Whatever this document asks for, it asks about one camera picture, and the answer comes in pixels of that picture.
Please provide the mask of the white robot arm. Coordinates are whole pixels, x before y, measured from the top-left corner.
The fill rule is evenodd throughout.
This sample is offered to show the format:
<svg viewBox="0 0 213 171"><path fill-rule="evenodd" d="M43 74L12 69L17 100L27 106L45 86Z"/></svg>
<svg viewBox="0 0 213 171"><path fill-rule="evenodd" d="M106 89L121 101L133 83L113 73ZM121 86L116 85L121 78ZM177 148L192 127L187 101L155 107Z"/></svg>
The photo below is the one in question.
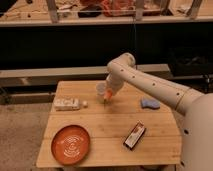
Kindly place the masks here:
<svg viewBox="0 0 213 171"><path fill-rule="evenodd" d="M123 53L107 64L107 89L114 96L125 82L185 116L182 129L180 171L213 171L213 93L162 79L135 68L131 53Z"/></svg>

